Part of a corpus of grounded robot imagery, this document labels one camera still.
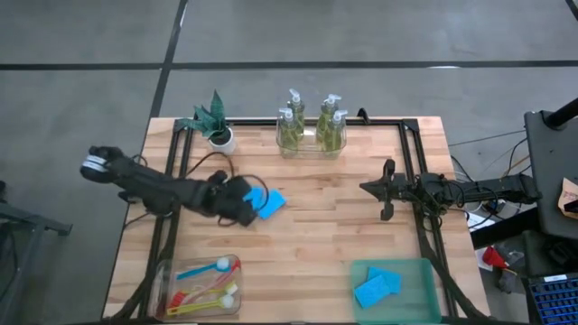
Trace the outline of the blue dish brush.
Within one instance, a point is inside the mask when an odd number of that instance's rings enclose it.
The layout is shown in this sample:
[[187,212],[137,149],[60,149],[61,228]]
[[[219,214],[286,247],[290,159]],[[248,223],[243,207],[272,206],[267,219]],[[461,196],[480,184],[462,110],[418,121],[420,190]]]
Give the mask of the blue dish brush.
[[204,265],[202,267],[198,267],[195,269],[191,269],[189,271],[179,273],[179,274],[177,274],[176,279],[177,280],[183,280],[185,278],[192,277],[192,276],[195,276],[198,274],[202,274],[204,272],[211,271],[211,270],[225,273],[225,272],[228,272],[230,270],[230,268],[231,268],[231,266],[230,266],[229,260],[226,257],[221,257],[213,264]]

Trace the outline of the red funnel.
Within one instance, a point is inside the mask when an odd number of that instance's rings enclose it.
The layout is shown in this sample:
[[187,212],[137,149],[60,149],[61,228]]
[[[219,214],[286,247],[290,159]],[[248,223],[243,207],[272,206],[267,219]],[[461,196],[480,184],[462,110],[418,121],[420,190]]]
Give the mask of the red funnel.
[[497,269],[507,269],[508,262],[499,254],[498,250],[493,246],[485,248],[481,255],[481,265],[483,268],[493,271]]

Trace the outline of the lime green dish brush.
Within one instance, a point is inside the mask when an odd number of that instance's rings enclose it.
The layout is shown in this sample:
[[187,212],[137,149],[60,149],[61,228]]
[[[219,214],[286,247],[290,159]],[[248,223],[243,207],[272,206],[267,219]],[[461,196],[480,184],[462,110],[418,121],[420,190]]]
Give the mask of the lime green dish brush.
[[185,304],[178,307],[172,307],[166,311],[166,314],[169,316],[183,314],[193,311],[205,310],[209,308],[221,308],[221,309],[228,309],[233,306],[235,302],[235,298],[230,295],[226,294],[221,296],[215,301],[211,302],[199,302],[199,303],[191,303]]

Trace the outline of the blue parts organizer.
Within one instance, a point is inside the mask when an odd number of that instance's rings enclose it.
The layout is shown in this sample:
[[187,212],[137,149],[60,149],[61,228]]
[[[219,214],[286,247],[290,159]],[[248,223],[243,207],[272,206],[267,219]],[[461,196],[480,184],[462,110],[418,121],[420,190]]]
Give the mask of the blue parts organizer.
[[578,325],[578,273],[528,279],[541,325]]

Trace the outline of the white power strip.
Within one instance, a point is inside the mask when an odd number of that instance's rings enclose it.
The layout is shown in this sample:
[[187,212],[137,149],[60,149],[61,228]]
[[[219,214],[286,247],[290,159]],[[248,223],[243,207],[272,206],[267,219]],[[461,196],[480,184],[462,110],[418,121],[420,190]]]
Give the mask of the white power strip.
[[464,212],[468,228],[473,231],[479,228],[491,226],[500,221],[500,218],[490,214],[483,208],[483,203],[468,203]]

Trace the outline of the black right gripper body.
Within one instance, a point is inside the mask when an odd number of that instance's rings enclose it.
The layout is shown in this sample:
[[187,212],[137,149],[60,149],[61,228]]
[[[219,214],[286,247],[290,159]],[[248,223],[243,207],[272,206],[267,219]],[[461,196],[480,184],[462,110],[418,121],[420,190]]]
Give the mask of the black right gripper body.
[[423,202],[423,189],[409,181],[402,173],[395,173],[393,176],[393,199],[409,201],[412,203]]

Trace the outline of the clear plastic bin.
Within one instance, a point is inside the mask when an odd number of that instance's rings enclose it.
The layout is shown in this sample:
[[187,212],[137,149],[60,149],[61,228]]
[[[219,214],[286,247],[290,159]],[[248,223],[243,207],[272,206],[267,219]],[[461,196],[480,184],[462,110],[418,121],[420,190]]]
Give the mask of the clear plastic bin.
[[[169,321],[191,321],[200,318],[210,318],[210,317],[224,317],[229,315],[234,315],[238,313],[241,301],[242,301],[242,270],[236,271],[234,279],[238,286],[238,290],[232,295],[235,298],[235,302],[231,308],[221,309],[221,308],[209,308],[205,310],[193,311],[183,314],[177,314],[169,316],[166,311],[170,309],[169,303],[172,297],[180,289],[191,288],[191,284],[179,285],[176,281],[176,276],[179,273],[189,271],[204,265],[210,265],[216,262],[221,257],[228,257],[231,260],[240,259],[236,255],[222,255],[213,257],[202,257],[194,259],[183,259],[174,261],[163,261],[157,268],[157,272],[154,278],[153,286],[151,289],[151,298],[147,307],[147,314],[156,318],[159,321],[169,322]],[[226,295],[225,293],[213,293],[207,294],[200,297],[193,303],[199,302],[211,302],[215,301],[221,296]]]
[[304,130],[303,130],[303,137],[299,138],[298,136],[298,149],[297,153],[294,156],[286,156],[283,153],[283,150],[280,148],[278,144],[278,126],[279,126],[279,117],[276,121],[276,135],[275,140],[276,144],[279,148],[280,154],[287,159],[326,159],[326,160],[333,160],[337,159],[344,147],[347,145],[347,125],[345,126],[345,131],[343,134],[343,142],[342,142],[342,149],[339,151],[334,152],[327,152],[325,150],[324,144],[324,137],[323,137],[323,144],[319,145],[316,141],[316,119],[305,119],[304,120]]

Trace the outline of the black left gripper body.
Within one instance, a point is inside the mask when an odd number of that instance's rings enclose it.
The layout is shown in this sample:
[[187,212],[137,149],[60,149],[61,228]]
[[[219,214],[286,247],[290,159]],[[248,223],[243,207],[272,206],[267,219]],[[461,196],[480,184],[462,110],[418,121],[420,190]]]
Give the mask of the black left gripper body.
[[238,181],[235,178],[229,180],[224,171],[216,171],[209,177],[209,182],[217,186],[213,208],[219,217],[218,223],[224,224],[224,220],[227,220],[229,224],[237,224],[240,201]]

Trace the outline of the black metal stand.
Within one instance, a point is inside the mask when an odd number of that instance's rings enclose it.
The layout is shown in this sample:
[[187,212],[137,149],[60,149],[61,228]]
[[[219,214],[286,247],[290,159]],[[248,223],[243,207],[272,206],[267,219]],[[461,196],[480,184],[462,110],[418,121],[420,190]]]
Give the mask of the black metal stand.
[[[6,183],[0,181],[0,219],[4,220],[3,223],[0,223],[0,255],[2,254],[2,245],[9,241],[12,248],[14,270],[5,288],[0,292],[0,325],[11,325],[18,310],[18,304],[23,297],[25,282],[37,258],[44,232],[52,230],[59,236],[68,236],[73,225],[8,204],[5,199],[5,190]],[[16,246],[15,230],[17,228],[24,228],[31,233],[21,254],[18,254]]]

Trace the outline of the black side table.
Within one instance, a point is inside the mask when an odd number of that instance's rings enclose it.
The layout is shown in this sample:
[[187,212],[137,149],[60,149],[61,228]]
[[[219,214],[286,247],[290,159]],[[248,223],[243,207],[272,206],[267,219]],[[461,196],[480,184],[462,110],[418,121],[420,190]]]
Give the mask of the black side table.
[[542,198],[537,202],[543,232],[578,240],[578,218],[558,206],[563,182],[578,185],[578,98],[557,109],[524,114],[531,170]]

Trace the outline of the teal plastic bin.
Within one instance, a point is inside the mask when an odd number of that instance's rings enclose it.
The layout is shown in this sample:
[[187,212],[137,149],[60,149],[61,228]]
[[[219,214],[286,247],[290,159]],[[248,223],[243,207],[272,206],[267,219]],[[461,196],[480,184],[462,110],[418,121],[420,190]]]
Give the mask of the teal plastic bin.
[[[354,289],[368,280],[368,269],[377,267],[402,275],[401,292],[389,294],[374,306],[362,309]],[[442,314],[429,260],[356,260],[350,267],[354,320],[360,325],[435,324]]]

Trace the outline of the yellow soap pump bottle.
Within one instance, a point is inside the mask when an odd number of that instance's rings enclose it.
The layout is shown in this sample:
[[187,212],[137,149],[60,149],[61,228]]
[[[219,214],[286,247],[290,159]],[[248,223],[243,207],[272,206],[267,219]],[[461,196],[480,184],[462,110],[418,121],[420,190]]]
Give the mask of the yellow soap pump bottle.
[[324,136],[325,150],[327,152],[334,152],[342,149],[347,114],[347,110],[336,110],[328,121],[327,130]]
[[294,156],[298,149],[298,124],[291,108],[280,108],[279,113],[278,144],[286,156]]
[[287,102],[287,106],[293,110],[294,119],[296,121],[297,127],[296,132],[299,138],[303,137],[303,130],[304,130],[304,109],[305,104],[301,99],[300,93],[294,89],[290,88],[289,92],[291,94],[291,98]]
[[316,141],[317,144],[323,144],[323,137],[328,130],[329,122],[332,120],[334,113],[339,109],[338,101],[341,96],[336,94],[329,94],[321,105],[321,113],[316,125]]

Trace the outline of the blue sponge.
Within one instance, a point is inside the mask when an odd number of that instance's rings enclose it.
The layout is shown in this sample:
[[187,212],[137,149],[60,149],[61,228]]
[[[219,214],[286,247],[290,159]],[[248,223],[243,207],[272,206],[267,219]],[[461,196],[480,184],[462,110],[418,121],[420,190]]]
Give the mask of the blue sponge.
[[243,201],[249,202],[253,210],[259,211],[265,205],[266,191],[261,187],[252,187],[244,196]]
[[367,309],[391,294],[384,275],[375,276],[354,289],[354,296],[362,309]]
[[399,294],[401,292],[402,275],[394,273],[385,269],[370,267],[368,269],[368,279],[371,280],[374,277],[382,276],[385,279],[390,292],[393,294]]
[[259,210],[258,216],[263,219],[271,218],[286,203],[286,199],[279,190],[271,190],[267,203]]

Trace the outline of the yellow dish brush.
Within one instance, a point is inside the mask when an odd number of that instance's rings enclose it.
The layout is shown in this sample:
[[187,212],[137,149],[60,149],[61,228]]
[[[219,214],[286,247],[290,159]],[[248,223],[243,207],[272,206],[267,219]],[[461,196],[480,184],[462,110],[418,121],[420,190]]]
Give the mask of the yellow dish brush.
[[211,293],[225,293],[225,294],[233,295],[237,290],[238,290],[238,286],[237,286],[236,282],[231,281],[231,282],[225,284],[222,288],[199,290],[196,292],[190,292],[190,295],[202,296],[202,295],[207,295],[207,294],[211,294]]

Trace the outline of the potted snake plant white pot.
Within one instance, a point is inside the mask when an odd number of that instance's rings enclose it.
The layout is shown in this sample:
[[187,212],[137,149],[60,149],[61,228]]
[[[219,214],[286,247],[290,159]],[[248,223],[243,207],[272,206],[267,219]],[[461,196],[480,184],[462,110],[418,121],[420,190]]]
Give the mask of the potted snake plant white pot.
[[210,108],[204,105],[194,107],[193,118],[180,118],[177,126],[201,133],[215,152],[232,154],[236,148],[234,134],[228,126],[224,104],[216,89],[213,90]]

